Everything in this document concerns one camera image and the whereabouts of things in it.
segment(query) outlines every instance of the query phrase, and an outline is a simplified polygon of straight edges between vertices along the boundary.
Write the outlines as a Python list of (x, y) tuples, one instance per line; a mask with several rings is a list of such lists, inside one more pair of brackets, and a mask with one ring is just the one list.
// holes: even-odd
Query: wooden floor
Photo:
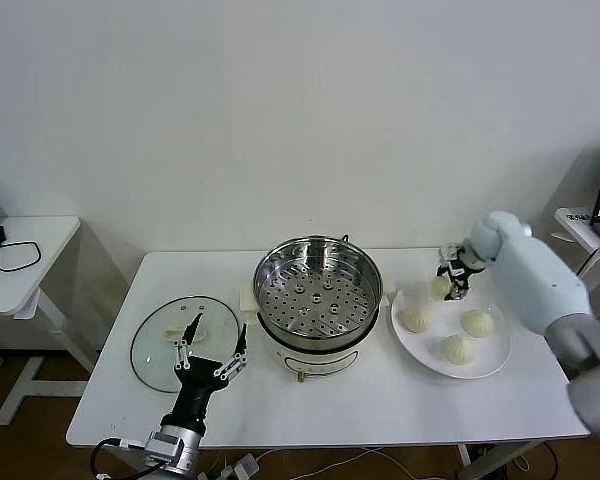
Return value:
[[(25, 364), (23, 358), (9, 358), (0, 368), (0, 406)], [(81, 380), (87, 374), (72, 359), (51, 358), (45, 362), (39, 378), (49, 380)], [(77, 399), (30, 398), (25, 400), (13, 423), (0, 427), (0, 480), (87, 480), (91, 479), (89, 450), (76, 449), (65, 442), (65, 433)], [(600, 442), (577, 439), (550, 442), (559, 459), (557, 479), (600, 479)], [(414, 475), (441, 476), (449, 480), (461, 468), (455, 447), (408, 447), (383, 449), (397, 459)], [(248, 452), (226, 452), (227, 463), (232, 463)], [(268, 454), (261, 461), (256, 480), (284, 480), (313, 472), (333, 462), (343, 461), (361, 453), (359, 449), (316, 449), (279, 451)], [(548, 449), (539, 446), (527, 454), (531, 469), (527, 473), (508, 465), (513, 480), (549, 480), (554, 465)], [(199, 471), (212, 469), (218, 475), (225, 462), (225, 452), (205, 451)], [(129, 475), (126, 465), (107, 452), (98, 459), (101, 471), (112, 477)], [(327, 479), (407, 479), (408, 477), (389, 460), (367, 454), (364, 457), (311, 477)]]

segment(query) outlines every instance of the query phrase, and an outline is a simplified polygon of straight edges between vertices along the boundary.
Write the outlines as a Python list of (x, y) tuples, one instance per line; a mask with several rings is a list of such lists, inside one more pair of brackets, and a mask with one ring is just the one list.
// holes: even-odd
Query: cable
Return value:
[(216, 459), (213, 461), (213, 463), (211, 464), (211, 466), (209, 468), (207, 468), (207, 472), (209, 472), (209, 474), (211, 474), (211, 471), (213, 470), (213, 467), (215, 467), (216, 463), (218, 463), (218, 460), (220, 460), (220, 455), (222, 455), (222, 452), (219, 452), (218, 455), (216, 455)]
[(378, 450), (367, 450), (370, 453), (375, 453), (376, 455), (381, 455), (384, 458), (391, 460), (393, 463), (395, 463), (400, 470), (402, 470), (411, 480), (447, 480), (444, 477), (424, 477), (424, 478), (418, 478), (416, 476), (414, 476), (409, 470), (406, 469), (406, 467), (404, 465), (402, 465), (400, 462), (398, 462), (395, 458), (387, 455), (384, 452), (380, 452)]
[(364, 457), (365, 455), (367, 455), (368, 453), (371, 453), (371, 452), (373, 452), (373, 450), (367, 450), (365, 452), (362, 452), (359, 455), (356, 455), (355, 457), (351, 457), (348, 460), (344, 460), (342, 462), (332, 463), (332, 464), (327, 465), (326, 467), (321, 468), (320, 470), (317, 470), (317, 471), (315, 471), (313, 473), (305, 473), (304, 475), (298, 475), (297, 477), (289, 478), (287, 480), (300, 480), (301, 478), (313, 477), (314, 475), (318, 475), (319, 473), (326, 472), (330, 468), (337, 467), (339, 465), (344, 465), (345, 463), (353, 462), (354, 460), (357, 460), (360, 457)]
[(38, 244), (36, 242), (14, 242), (14, 243), (3, 243), (0, 244), (0, 249), (1, 248), (6, 248), (6, 247), (17, 247), (18, 245), (33, 245), (36, 249), (36, 259), (25, 264), (25, 265), (21, 265), (19, 267), (16, 268), (2, 268), (0, 266), (0, 271), (1, 272), (17, 272), (18, 270), (23, 270), (25, 268), (29, 268), (34, 266), (36, 263), (38, 263), (40, 261), (40, 259), (42, 258), (42, 253), (40, 252), (40, 247), (38, 246)]
[(280, 450), (284, 450), (284, 448), (272, 448), (271, 450), (267, 450), (256, 457), (256, 462), (259, 462), (261, 458), (266, 457), (270, 453), (279, 452)]
[[(549, 449), (549, 453), (551, 453), (551, 457), (553, 458), (553, 473), (551, 474), (551, 477), (549, 480), (556, 480), (556, 478), (558, 477), (558, 469), (559, 469), (558, 456), (556, 455), (556, 452), (553, 450), (553, 448), (551, 448), (551, 445), (549, 445), (547, 442), (542, 442), (542, 445), (544, 445), (545, 447), (547, 447)], [(513, 463), (515, 463), (516, 467), (518, 467), (523, 472), (528, 472), (529, 470), (531, 470), (531, 465), (529, 465), (529, 460), (527, 460), (527, 457), (525, 457), (524, 455), (520, 455), (519, 457), (517, 457), (513, 461)]]
[[(98, 445), (96, 445), (93, 448), (93, 450), (91, 451), (91, 456), (89, 457), (89, 468), (91, 469), (91, 474), (93, 475), (94, 478), (97, 478), (97, 479), (104, 478), (103, 474), (100, 473), (98, 471), (98, 468), (96, 467), (96, 457), (97, 457), (100, 449), (102, 447), (104, 447), (105, 445), (110, 445), (112, 447), (119, 447), (120, 442), (121, 442), (121, 439), (119, 439), (119, 438), (105, 438), (104, 440), (102, 440), (100, 443), (98, 443)], [(143, 448), (140, 448), (140, 447), (136, 447), (136, 448), (138, 450), (144, 450)], [(134, 473), (133, 475), (128, 475), (126, 477), (112, 478), (111, 480), (138, 480), (139, 478), (142, 478), (145, 475), (149, 475), (150, 473), (155, 472), (163, 465), (166, 465), (166, 463), (167, 462), (158, 462), (153, 467), (149, 467), (146, 470), (143, 470), (142, 472)]]
[(560, 468), (560, 464), (558, 463), (558, 456), (556, 455), (555, 450), (551, 448), (551, 445), (549, 445), (547, 442), (542, 442), (542, 444), (549, 449), (549, 453), (551, 453), (551, 456), (553, 457), (554, 469), (553, 474), (551, 475), (551, 478), (549, 480), (556, 480), (558, 476), (558, 470)]
[[(395, 458), (391, 457), (390, 455), (387, 455), (387, 454), (386, 454), (386, 453), (384, 453), (384, 452), (381, 452), (381, 451), (379, 451), (379, 449), (363, 448), (363, 450), (364, 450), (364, 452), (362, 452), (361, 454), (359, 454), (359, 455), (356, 455), (356, 456), (354, 456), (354, 457), (351, 457), (351, 458), (349, 458), (349, 459), (347, 459), (347, 460), (343, 460), (342, 462), (336, 462), (336, 463), (332, 463), (332, 464), (330, 464), (330, 465), (327, 465), (326, 467), (323, 467), (323, 468), (321, 468), (320, 470), (317, 470), (317, 471), (315, 471), (315, 472), (312, 472), (312, 473), (305, 473), (305, 474), (303, 474), (303, 475), (298, 475), (297, 477), (289, 478), (289, 479), (287, 479), (287, 480), (300, 480), (301, 478), (313, 477), (314, 475), (318, 475), (318, 474), (320, 474), (320, 473), (322, 473), (322, 472), (326, 472), (326, 471), (327, 471), (327, 470), (329, 470), (330, 468), (337, 467), (337, 466), (340, 466), (340, 465), (344, 465), (344, 464), (346, 464), (346, 463), (349, 463), (349, 462), (353, 462), (354, 460), (357, 460), (358, 458), (364, 457), (365, 455), (367, 455), (367, 454), (369, 454), (369, 453), (375, 453), (376, 455), (380, 455), (380, 456), (382, 456), (382, 457), (385, 457), (385, 458), (386, 458), (386, 459), (388, 459), (388, 460), (391, 460), (391, 461), (392, 461), (393, 463), (395, 463), (395, 464), (396, 464), (396, 465), (397, 465), (397, 466), (400, 468), (400, 470), (402, 470), (402, 471), (403, 471), (403, 472), (404, 472), (404, 473), (405, 473), (405, 474), (406, 474), (406, 475), (407, 475), (407, 476), (408, 476), (408, 477), (409, 477), (411, 480), (447, 480), (447, 479), (446, 479), (446, 478), (444, 478), (444, 477), (425, 477), (425, 478), (418, 478), (418, 477), (414, 476), (414, 475), (413, 475), (413, 474), (412, 474), (412, 473), (411, 473), (409, 470), (407, 470), (407, 469), (406, 469), (406, 468), (405, 468), (405, 467), (404, 467), (404, 466), (403, 466), (403, 465), (402, 465), (400, 462), (398, 462), (398, 461), (397, 461)], [(266, 455), (267, 453), (271, 453), (271, 452), (273, 452), (273, 451), (275, 451), (275, 450), (269, 450), (269, 451), (267, 451), (267, 452), (264, 452), (264, 453), (263, 453), (262, 455), (260, 455), (260, 457), (258, 457), (258, 458), (261, 458), (261, 457), (263, 457), (264, 455)]]
[(528, 472), (531, 470), (531, 465), (529, 465), (529, 460), (524, 455), (520, 455), (513, 459), (513, 463), (515, 463), (516, 467), (520, 469), (522, 472)]
[(593, 266), (596, 264), (596, 262), (598, 260), (600, 260), (600, 247), (596, 248), (593, 252), (591, 252), (591, 254), (587, 257), (587, 259), (584, 261), (584, 263), (580, 266), (580, 268), (576, 272), (576, 275), (579, 278), (582, 278), (585, 273), (587, 273), (589, 270), (591, 270), (593, 268)]
[(585, 269), (585, 267), (587, 267), (587, 265), (589, 264), (589, 262), (591, 262), (591, 260), (593, 260), (593, 257), (595, 257), (598, 254), (599, 251), (600, 251), (600, 247), (596, 248), (593, 252), (591, 252), (589, 254), (589, 256), (584, 261), (584, 263), (582, 265), (580, 265), (580, 268), (578, 268), (578, 271), (576, 272), (576, 275), (578, 277), (582, 274), (582, 271)]

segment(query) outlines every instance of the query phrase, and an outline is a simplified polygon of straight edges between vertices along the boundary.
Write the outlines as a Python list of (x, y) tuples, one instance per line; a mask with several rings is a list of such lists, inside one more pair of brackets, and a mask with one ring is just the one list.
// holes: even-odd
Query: steamed bun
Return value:
[(451, 290), (451, 281), (446, 275), (435, 277), (429, 284), (431, 288), (431, 294), (439, 300), (444, 300), (449, 290)]
[(433, 312), (428, 305), (412, 305), (400, 312), (402, 323), (413, 333), (426, 331), (433, 321)]
[(442, 344), (442, 351), (451, 363), (466, 365), (476, 358), (476, 351), (469, 338), (463, 335), (447, 337)]
[(485, 338), (493, 334), (496, 327), (491, 314), (471, 310), (462, 317), (462, 328), (473, 337)]

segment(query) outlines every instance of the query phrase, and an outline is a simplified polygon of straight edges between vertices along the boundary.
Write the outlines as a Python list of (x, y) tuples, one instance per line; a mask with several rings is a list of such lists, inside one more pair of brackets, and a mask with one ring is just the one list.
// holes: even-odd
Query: white table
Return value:
[[(35, 317), (37, 325), (51, 333), (80, 364), (93, 370), (96, 354), (73, 329), (53, 301), (39, 288), (40, 282), (80, 226), (77, 217), (0, 218), (5, 243), (33, 241), (41, 252), (40, 261), (17, 272), (0, 271), (0, 316), (33, 318), (37, 307), (45, 315)], [(27, 396), (80, 396), (86, 382), (50, 382), (34, 380), (43, 358), (29, 359), (11, 393), (0, 409), (0, 425), (8, 425)]]
[[(67, 441), (76, 446), (95, 445), (106, 437), (142, 441), (158, 428), (175, 395), (153, 391), (134, 376), (129, 348), (136, 329), (157, 307), (186, 295), (210, 295), (239, 312), (240, 288), (249, 282), (264, 253), (148, 254), (89, 380)], [(396, 278), (398, 288), (430, 279), (437, 267), (435, 249), (368, 253), (385, 274)], [(489, 285), (488, 274), (473, 280), (474, 289)], [(397, 446), (588, 434), (569, 405), (567, 380), (546, 343), (516, 321), (511, 325), (511, 357), (502, 371), (463, 381), (429, 371), (404, 352), (391, 331), (388, 312), (382, 310), (350, 368), (302, 384), (269, 358), (264, 333), (251, 327), (249, 364), (229, 388), (213, 395), (201, 446)], [(497, 466), (491, 458), (488, 467)]]
[(559, 208), (555, 219), (587, 252), (600, 247), (600, 237), (591, 228), (590, 209)]

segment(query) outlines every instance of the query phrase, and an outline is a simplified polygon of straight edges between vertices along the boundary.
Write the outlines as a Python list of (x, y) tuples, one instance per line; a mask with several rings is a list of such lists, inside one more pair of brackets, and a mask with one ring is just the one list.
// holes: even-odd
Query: white plate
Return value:
[[(492, 375), (504, 367), (511, 353), (511, 337), (505, 317), (496, 305), (472, 295), (458, 301), (430, 302), (434, 319), (426, 332), (413, 333), (400, 320), (400, 312), (416, 303), (416, 296), (398, 292), (391, 306), (391, 323), (404, 348), (425, 367), (453, 378), (475, 379)], [(495, 321), (495, 332), (487, 338), (475, 338), (462, 328), (461, 320), (469, 310), (489, 312)], [(476, 358), (469, 365), (455, 365), (444, 356), (442, 342), (456, 333), (471, 339)]]

